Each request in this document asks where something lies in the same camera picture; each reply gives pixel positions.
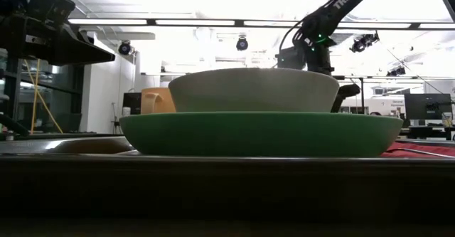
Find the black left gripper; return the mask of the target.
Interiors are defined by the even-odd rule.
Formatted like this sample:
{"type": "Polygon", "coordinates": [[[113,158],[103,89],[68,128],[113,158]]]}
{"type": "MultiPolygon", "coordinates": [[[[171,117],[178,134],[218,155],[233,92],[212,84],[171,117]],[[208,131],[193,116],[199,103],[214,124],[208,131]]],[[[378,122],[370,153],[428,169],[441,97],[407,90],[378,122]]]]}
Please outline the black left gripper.
{"type": "Polygon", "coordinates": [[[63,20],[1,16],[1,48],[17,58],[37,58],[53,65],[86,65],[114,60],[94,38],[63,20]]]}

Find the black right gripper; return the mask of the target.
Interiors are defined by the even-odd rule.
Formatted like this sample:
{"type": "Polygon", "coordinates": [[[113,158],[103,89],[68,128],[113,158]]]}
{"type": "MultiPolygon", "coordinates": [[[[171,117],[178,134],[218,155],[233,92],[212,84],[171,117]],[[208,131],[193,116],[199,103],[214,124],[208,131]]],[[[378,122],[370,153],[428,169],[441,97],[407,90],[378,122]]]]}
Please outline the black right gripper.
{"type": "MultiPolygon", "coordinates": [[[[334,68],[331,66],[328,48],[310,48],[307,51],[308,71],[331,75],[334,68]]],[[[346,98],[356,96],[360,93],[360,87],[356,84],[344,85],[338,89],[336,99],[333,102],[331,112],[338,112],[341,104],[346,98]]]]}

